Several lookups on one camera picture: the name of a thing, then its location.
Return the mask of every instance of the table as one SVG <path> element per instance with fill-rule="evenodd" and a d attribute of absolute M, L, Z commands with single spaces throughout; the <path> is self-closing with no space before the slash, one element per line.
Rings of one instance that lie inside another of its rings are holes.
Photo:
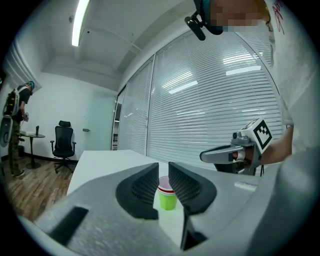
<path fill-rule="evenodd" d="M 23 134 L 20 133 L 20 136 L 22 137 L 29 137 L 30 138 L 30 147 L 31 147 L 31 162 L 26 164 L 26 167 L 28 169 L 37 169 L 41 166 L 41 164 L 39 162 L 35 162 L 35 158 L 34 158 L 34 152 L 33 152 L 33 148 L 32 148 L 32 144 L 34 141 L 34 138 L 44 138 L 46 136 L 42 135 L 42 134 L 38 134 L 38 135 L 27 135 L 27 134 Z"/>
<path fill-rule="evenodd" d="M 84 151 L 72 175 L 67 195 L 86 182 L 105 175 L 117 173 L 132 167 L 159 163 L 159 177 L 169 174 L 168 164 L 144 156 L 132 150 Z M 178 201 L 175 210 L 160 207 L 158 190 L 154 195 L 153 208 L 158 211 L 159 225 L 179 247 L 184 225 L 184 208 Z"/>

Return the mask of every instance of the cup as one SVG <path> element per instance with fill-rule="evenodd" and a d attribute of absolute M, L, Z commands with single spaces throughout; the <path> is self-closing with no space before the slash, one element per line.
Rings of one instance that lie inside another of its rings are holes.
<path fill-rule="evenodd" d="M 162 209 L 166 211 L 175 209 L 178 199 L 169 184 L 169 176 L 159 178 L 158 194 Z"/>

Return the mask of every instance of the backpack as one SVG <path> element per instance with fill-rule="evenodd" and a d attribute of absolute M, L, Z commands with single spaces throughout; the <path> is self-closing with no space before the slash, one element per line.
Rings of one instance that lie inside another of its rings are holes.
<path fill-rule="evenodd" d="M 23 90 L 29 90 L 29 88 L 24 85 L 18 90 L 18 87 L 15 88 L 11 93 L 8 94 L 6 98 L 6 104 L 4 106 L 3 114 L 5 116 L 15 116 L 19 111 L 19 102 L 20 102 L 20 92 Z"/>

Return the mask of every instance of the wooden floor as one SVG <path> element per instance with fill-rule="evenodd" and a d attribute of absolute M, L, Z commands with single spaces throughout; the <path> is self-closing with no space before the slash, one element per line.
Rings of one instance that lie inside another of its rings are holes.
<path fill-rule="evenodd" d="M 5 182 L 11 202 L 18 215 L 34 222 L 39 215 L 66 196 L 72 177 L 71 171 L 61 167 L 56 174 L 54 162 L 35 160 L 41 164 L 38 169 L 27 169 L 29 157 L 19 160 L 19 167 L 25 170 L 20 178 L 11 176 L 9 161 L 3 162 Z M 75 164 L 69 165 L 72 170 Z"/>

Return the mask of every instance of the chair headrest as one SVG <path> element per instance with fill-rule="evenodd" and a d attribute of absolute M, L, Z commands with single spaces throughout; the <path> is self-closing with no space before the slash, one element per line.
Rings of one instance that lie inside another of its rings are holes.
<path fill-rule="evenodd" d="M 67 122 L 67 121 L 60 121 L 59 125 L 62 126 L 62 127 L 70 127 L 71 123 Z"/>

